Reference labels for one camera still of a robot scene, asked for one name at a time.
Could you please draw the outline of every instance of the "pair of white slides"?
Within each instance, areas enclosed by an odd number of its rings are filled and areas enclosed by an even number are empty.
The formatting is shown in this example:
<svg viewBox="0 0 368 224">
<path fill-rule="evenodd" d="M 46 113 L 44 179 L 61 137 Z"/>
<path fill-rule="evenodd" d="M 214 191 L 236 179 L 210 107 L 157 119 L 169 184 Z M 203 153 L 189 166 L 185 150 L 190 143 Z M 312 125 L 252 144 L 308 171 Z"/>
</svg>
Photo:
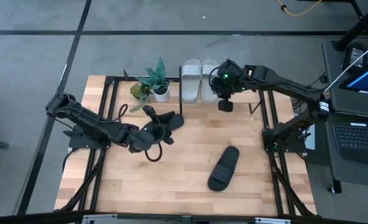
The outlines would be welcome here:
<svg viewBox="0 0 368 224">
<path fill-rule="evenodd" d="M 199 85 L 204 103 L 213 103 L 217 95 L 213 94 L 209 86 L 209 74 L 220 64 L 213 59 L 206 59 L 203 63 L 198 59 L 189 59 L 182 66 L 182 100 L 185 103 L 195 103 L 198 98 Z M 211 75 L 211 80 L 217 77 L 217 70 Z"/>
</svg>

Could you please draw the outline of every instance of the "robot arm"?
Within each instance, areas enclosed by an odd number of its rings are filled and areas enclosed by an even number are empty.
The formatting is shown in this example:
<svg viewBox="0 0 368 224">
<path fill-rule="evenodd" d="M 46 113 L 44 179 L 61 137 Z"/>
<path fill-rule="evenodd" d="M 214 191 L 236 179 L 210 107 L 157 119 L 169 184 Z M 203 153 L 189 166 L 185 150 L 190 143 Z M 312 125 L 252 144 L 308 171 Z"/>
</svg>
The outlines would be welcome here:
<svg viewBox="0 0 368 224">
<path fill-rule="evenodd" d="M 311 86 L 295 83 L 278 76 L 273 70 L 264 66 L 246 66 L 251 75 L 245 72 L 235 62 L 227 59 L 218 68 L 218 77 L 211 82 L 211 89 L 219 98 L 218 108 L 221 111 L 231 112 L 231 95 L 246 90 L 272 90 L 287 96 L 305 101 L 308 109 L 286 123 L 279 123 L 274 129 L 265 130 L 265 144 L 284 147 L 291 135 L 294 139 L 302 139 L 301 131 L 315 123 L 322 123 L 328 119 L 329 106 L 325 103 L 322 91 Z"/>
<path fill-rule="evenodd" d="M 120 118 L 115 121 L 104 119 L 82 107 L 75 97 L 68 93 L 57 93 L 46 106 L 49 117 L 68 118 L 83 130 L 86 138 L 94 142 L 112 140 L 118 146 L 129 146 L 131 153 L 147 151 L 153 144 L 158 144 L 160 141 L 173 144 L 173 139 L 170 137 L 171 130 L 181 126 L 180 123 L 177 125 L 177 120 L 182 117 L 173 111 L 156 115 L 151 106 L 144 106 L 143 110 L 152 121 L 139 129 L 135 125 L 121 123 Z"/>
</svg>

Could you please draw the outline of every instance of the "black slide sandal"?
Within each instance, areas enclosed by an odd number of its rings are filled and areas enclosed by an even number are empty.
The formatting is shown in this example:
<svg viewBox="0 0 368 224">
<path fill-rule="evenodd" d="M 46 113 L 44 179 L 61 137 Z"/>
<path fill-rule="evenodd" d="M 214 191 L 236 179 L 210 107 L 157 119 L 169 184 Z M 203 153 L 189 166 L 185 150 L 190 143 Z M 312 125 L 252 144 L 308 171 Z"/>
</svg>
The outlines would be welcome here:
<svg viewBox="0 0 368 224">
<path fill-rule="evenodd" d="M 239 150 L 237 148 L 234 146 L 226 148 L 209 177 L 208 187 L 210 190 L 219 192 L 227 188 L 232 175 L 234 175 L 238 157 Z"/>
</svg>

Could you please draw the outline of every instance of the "desk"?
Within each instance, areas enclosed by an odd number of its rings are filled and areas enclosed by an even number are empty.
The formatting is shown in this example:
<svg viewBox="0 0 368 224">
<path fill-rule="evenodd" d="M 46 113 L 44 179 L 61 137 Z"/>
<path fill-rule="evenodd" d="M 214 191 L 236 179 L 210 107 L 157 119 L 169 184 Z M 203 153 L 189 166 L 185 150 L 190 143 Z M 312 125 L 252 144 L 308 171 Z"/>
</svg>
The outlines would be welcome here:
<svg viewBox="0 0 368 224">
<path fill-rule="evenodd" d="M 345 52 L 338 52 L 331 42 L 322 44 L 326 76 L 328 82 L 332 83 L 343 71 L 341 65 Z M 343 82 L 351 75 L 345 73 L 338 82 Z M 339 84 L 332 86 L 329 90 L 331 94 L 331 110 L 351 114 L 361 114 L 368 116 L 368 94 L 361 94 L 356 91 L 343 90 Z"/>
<path fill-rule="evenodd" d="M 97 113 L 103 92 L 105 76 L 89 76 L 82 105 Z M 135 82 L 120 81 L 117 89 L 114 116 L 122 104 L 129 109 L 138 104 L 130 94 Z M 109 90 L 104 116 L 109 108 Z M 280 121 L 293 118 L 290 98 L 275 93 Z M 157 163 L 149 162 L 144 153 L 131 154 L 127 148 L 112 144 L 106 152 L 99 189 L 97 212 L 193 214 L 227 216 L 277 216 L 272 176 L 267 154 L 262 145 L 263 128 L 260 107 L 250 115 L 260 101 L 259 94 L 247 91 L 232 98 L 234 111 L 218 111 L 217 102 L 183 104 L 185 124 L 172 134 L 175 143 L 162 144 L 163 156 Z M 179 84 L 170 84 L 170 99 L 166 103 L 153 101 L 158 114 L 180 112 Z M 127 112 L 123 123 L 143 126 L 149 121 L 142 110 Z M 239 160 L 228 188 L 213 192 L 207 187 L 208 177 L 228 145 L 240 151 Z M 157 157 L 157 146 L 149 151 Z M 79 149 L 66 163 L 55 208 L 61 208 L 73 196 L 83 181 L 89 149 Z M 291 185 L 308 209 L 316 213 L 304 161 L 294 153 L 286 153 Z M 283 208 L 288 213 L 285 191 L 281 189 Z M 89 207 L 92 186 L 88 191 L 85 208 Z"/>
<path fill-rule="evenodd" d="M 314 158 L 314 161 L 309 162 L 317 163 L 323 166 L 330 166 L 332 178 L 334 180 L 342 180 L 346 182 L 368 185 L 367 165 L 357 164 L 355 162 L 340 158 L 332 129 L 332 123 L 335 122 L 368 123 L 368 118 L 331 113 L 327 122 L 325 122 L 324 124 L 317 124 L 316 153 L 318 153 L 320 156 Z"/>
</svg>

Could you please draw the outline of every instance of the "wooden tabletop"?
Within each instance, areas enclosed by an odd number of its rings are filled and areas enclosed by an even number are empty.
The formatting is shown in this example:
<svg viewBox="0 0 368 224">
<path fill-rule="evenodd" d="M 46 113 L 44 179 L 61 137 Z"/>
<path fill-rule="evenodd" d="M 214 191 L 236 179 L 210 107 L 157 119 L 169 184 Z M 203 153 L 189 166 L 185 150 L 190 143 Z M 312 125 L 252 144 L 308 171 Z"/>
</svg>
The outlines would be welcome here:
<svg viewBox="0 0 368 224">
<path fill-rule="evenodd" d="M 98 112 L 105 76 L 91 75 L 88 78 L 82 105 Z M 135 82 L 119 82 L 113 118 L 122 104 L 129 109 L 138 104 L 130 94 Z M 178 83 L 170 84 L 170 99 L 158 103 L 151 96 L 158 114 L 180 112 Z M 105 107 L 109 108 L 112 86 Z M 293 118 L 290 98 L 274 93 L 279 121 Z M 249 103 L 255 107 L 259 94 L 252 91 L 232 96 L 234 111 L 219 111 L 217 102 L 206 105 L 199 94 L 194 104 L 183 104 L 185 124 L 172 134 L 174 144 L 162 144 L 163 156 L 159 162 L 149 162 L 144 153 L 131 154 L 127 148 L 112 144 L 107 150 L 100 184 L 96 210 L 111 213 L 157 213 L 193 215 L 241 215 L 277 216 L 274 188 L 269 160 L 264 152 L 261 130 L 261 109 L 249 113 Z M 127 113 L 123 123 L 142 127 L 150 119 L 140 110 Z M 228 188 L 213 192 L 207 181 L 227 146 L 240 151 L 234 177 Z M 150 157 L 156 158 L 159 150 L 153 146 Z M 55 208 L 64 206 L 78 190 L 85 175 L 89 149 L 79 149 L 67 160 L 58 191 Z M 311 187 L 304 161 L 294 153 L 286 153 L 290 183 L 302 202 L 315 211 Z M 90 205 L 93 186 L 88 192 L 86 208 Z M 283 207 L 288 213 L 286 196 L 281 186 Z"/>
</svg>

